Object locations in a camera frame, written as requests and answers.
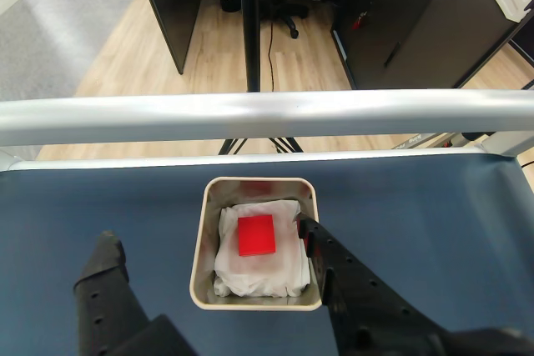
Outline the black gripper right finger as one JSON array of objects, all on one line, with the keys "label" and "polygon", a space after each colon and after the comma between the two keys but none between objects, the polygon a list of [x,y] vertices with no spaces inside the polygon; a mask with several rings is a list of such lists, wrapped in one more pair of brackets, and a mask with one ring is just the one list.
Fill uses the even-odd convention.
[{"label": "black gripper right finger", "polygon": [[329,309],[340,355],[445,355],[445,330],[409,305],[313,218],[299,237]]}]

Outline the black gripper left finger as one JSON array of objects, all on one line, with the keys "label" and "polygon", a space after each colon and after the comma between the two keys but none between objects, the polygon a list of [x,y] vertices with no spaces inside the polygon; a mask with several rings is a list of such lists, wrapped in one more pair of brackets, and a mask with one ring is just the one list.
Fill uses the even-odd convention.
[{"label": "black gripper left finger", "polygon": [[148,318],[129,286],[122,242],[111,231],[98,236],[73,293],[80,355],[196,354],[166,315]]}]

